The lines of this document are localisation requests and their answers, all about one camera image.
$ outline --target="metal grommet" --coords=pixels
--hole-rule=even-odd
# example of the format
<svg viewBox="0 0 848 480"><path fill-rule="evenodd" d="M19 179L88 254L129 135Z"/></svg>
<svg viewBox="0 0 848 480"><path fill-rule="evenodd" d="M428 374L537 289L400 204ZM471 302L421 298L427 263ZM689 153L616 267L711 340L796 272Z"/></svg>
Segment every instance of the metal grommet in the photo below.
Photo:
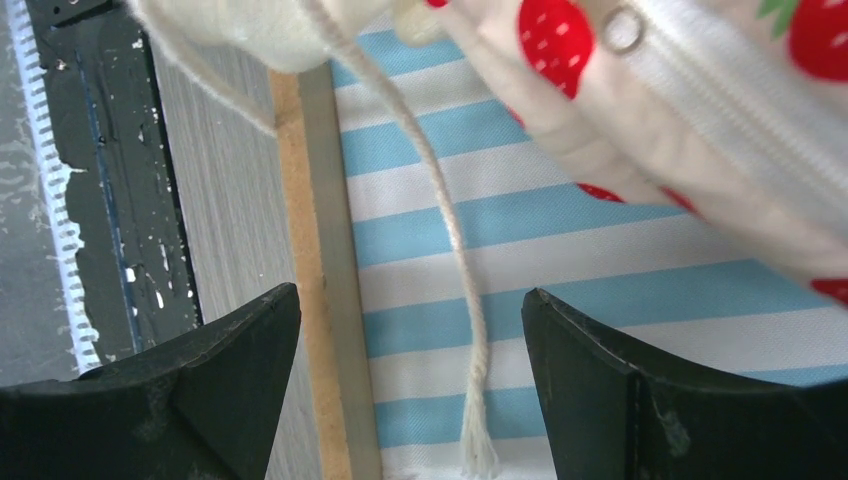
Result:
<svg viewBox="0 0 848 480"><path fill-rule="evenodd" d="M647 25L633 7L618 5L604 16L601 28L604 45L617 55L626 55L645 39Z"/></svg>

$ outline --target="black robotic claw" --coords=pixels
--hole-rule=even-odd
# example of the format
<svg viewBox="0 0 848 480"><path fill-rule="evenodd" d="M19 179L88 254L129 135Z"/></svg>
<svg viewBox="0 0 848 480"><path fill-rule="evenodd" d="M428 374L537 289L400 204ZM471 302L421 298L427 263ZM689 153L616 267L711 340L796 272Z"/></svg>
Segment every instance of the black robotic claw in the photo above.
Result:
<svg viewBox="0 0 848 480"><path fill-rule="evenodd" d="M78 380L0 389L0 478L263 479L299 328L281 285Z"/></svg>
<svg viewBox="0 0 848 480"><path fill-rule="evenodd" d="M848 381L795 388L707 368L542 290L522 315L561 480L848 479Z"/></svg>

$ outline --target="striped fabric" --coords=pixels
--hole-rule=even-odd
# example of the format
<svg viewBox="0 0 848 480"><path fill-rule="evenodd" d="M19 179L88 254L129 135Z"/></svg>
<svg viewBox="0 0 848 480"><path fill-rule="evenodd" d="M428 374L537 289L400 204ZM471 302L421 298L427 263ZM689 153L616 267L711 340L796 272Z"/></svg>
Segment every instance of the striped fabric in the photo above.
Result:
<svg viewBox="0 0 848 480"><path fill-rule="evenodd" d="M848 317L673 208L582 193L530 142L449 42L360 37L442 159L484 294L489 428L507 480L555 479L524 345L523 295L543 286L685 358L791 384L848 376ZM471 341L429 179L408 140L336 66L385 478L455 479Z"/></svg>

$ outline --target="green strawberry leaf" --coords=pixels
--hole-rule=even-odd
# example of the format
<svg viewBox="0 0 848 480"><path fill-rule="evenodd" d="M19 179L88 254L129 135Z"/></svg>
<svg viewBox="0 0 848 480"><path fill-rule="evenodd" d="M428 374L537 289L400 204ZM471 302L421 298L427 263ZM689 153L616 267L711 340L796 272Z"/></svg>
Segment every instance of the green strawberry leaf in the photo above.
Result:
<svg viewBox="0 0 848 480"><path fill-rule="evenodd" d="M795 16L795 11L800 2L801 0L763 0L760 9L757 11L757 18L767 17L777 12L777 20L771 29L772 39L780 38L789 30L792 17Z"/></svg>

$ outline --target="wooden edge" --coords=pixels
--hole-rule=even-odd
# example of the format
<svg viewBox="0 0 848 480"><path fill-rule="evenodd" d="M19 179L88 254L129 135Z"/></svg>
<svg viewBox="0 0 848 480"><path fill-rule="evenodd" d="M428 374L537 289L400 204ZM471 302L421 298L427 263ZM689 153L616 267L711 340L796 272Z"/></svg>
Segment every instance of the wooden edge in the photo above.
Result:
<svg viewBox="0 0 848 480"><path fill-rule="evenodd" d="M347 182L329 65L271 74L324 479L379 480Z"/></svg>

